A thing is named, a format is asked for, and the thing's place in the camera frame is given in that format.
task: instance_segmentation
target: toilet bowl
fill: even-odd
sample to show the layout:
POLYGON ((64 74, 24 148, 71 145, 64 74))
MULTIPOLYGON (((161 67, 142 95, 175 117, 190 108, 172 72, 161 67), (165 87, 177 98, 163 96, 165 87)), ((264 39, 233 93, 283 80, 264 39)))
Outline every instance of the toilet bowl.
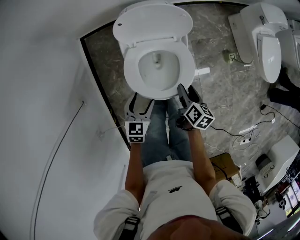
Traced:
POLYGON ((140 95, 165 100, 176 96, 178 84, 188 88, 195 62, 187 34, 193 27, 183 9, 161 0, 149 0, 124 9, 113 25, 124 57, 124 76, 140 95))
POLYGON ((261 77, 274 83, 280 72, 278 32, 288 29, 284 12, 271 4, 256 3, 228 17, 241 60, 252 64, 261 77))
POLYGON ((300 71, 300 22, 287 22, 290 28, 276 35, 280 41, 282 61, 300 71))

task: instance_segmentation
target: shirt sleeve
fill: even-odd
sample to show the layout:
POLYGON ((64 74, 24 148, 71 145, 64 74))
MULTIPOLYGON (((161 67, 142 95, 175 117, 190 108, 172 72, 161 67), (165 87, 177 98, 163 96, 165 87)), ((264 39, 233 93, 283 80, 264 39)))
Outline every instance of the shirt sleeve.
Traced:
POLYGON ((226 207, 240 224, 244 235, 248 236, 254 225, 256 210, 251 200, 227 180, 218 182, 210 192, 210 200, 215 208, 226 207))
POLYGON ((118 192, 96 215, 94 234, 99 240, 111 240, 126 218, 139 212, 136 198, 127 190, 118 192))

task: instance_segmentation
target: person's leg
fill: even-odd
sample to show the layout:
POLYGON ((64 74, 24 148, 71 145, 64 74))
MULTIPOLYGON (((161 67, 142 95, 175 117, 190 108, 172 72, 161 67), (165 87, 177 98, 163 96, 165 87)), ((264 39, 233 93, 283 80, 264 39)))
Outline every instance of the person's leg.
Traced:
POLYGON ((286 106, 293 107, 300 112, 300 96, 295 95, 290 91, 283 91, 278 88, 270 89, 269 91, 270 101, 273 103, 279 103, 286 106))
POLYGON ((191 148, 188 139, 188 133, 178 127, 176 127, 176 120, 179 118, 178 108, 173 98, 167 100, 169 115, 169 146, 178 160, 192 161, 191 148))
POLYGON ((166 106, 163 101, 155 101, 145 142, 141 144, 143 167, 166 160, 170 155, 166 133, 166 106))
POLYGON ((278 80, 281 86, 288 89, 291 93, 300 96, 300 88, 298 88, 291 82, 290 78, 286 74, 285 67, 281 67, 278 80))

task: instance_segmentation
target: white t-shirt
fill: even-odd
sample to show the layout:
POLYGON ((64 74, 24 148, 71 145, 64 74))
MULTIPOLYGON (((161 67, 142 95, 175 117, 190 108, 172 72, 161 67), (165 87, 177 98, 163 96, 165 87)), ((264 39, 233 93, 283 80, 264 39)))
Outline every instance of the white t-shirt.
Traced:
MULTIPOLYGON (((147 240, 160 226, 181 216, 195 215, 217 221, 215 209, 221 206, 230 210, 244 235, 252 229, 256 211, 250 199, 226 180, 217 183, 207 196, 194 179, 191 162, 153 163, 144 168, 144 178, 141 240, 147 240)), ((94 233, 99 240, 112 240, 126 218, 138 214, 137 200, 130 192, 122 190, 96 215, 94 233)))

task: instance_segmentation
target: gray marble floor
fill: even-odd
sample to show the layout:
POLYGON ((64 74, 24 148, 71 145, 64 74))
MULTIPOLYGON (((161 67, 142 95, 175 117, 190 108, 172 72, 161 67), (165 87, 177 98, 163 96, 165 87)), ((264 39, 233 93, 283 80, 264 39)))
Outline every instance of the gray marble floor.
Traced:
MULTIPOLYGON (((242 7, 227 4, 192 4, 181 8, 189 12, 194 21, 188 37, 189 49, 195 58, 196 67, 210 68, 210 74, 195 76, 193 86, 213 111, 216 117, 213 123, 215 128, 238 135, 240 131, 260 121, 271 120, 272 114, 264 116, 260 113, 262 104, 276 108, 291 121, 299 124, 299 112, 269 101, 267 90, 270 84, 258 75, 253 66, 244 67, 236 61, 232 64, 224 61, 224 50, 237 53, 227 17, 238 13, 242 7)), ((122 125, 123 107, 133 92, 124 78, 124 59, 118 42, 113 37, 112 26, 88 37, 86 44, 106 95, 122 125)), ((300 73, 291 68, 288 74, 292 82, 300 86, 300 73)), ((272 109, 267 107, 263 113, 270 111, 272 109)), ((237 137, 212 128, 202 131, 202 135, 210 146, 229 152, 236 165, 241 166, 245 176, 256 173, 254 162, 257 157, 266 153, 285 135, 289 134, 296 143, 299 142, 297 128, 278 113, 275 113, 273 124, 262 123, 257 129, 251 143, 244 145, 237 142, 239 139, 234 141, 237 137)), ((206 145, 210 157, 222 153, 210 146, 206 145)))

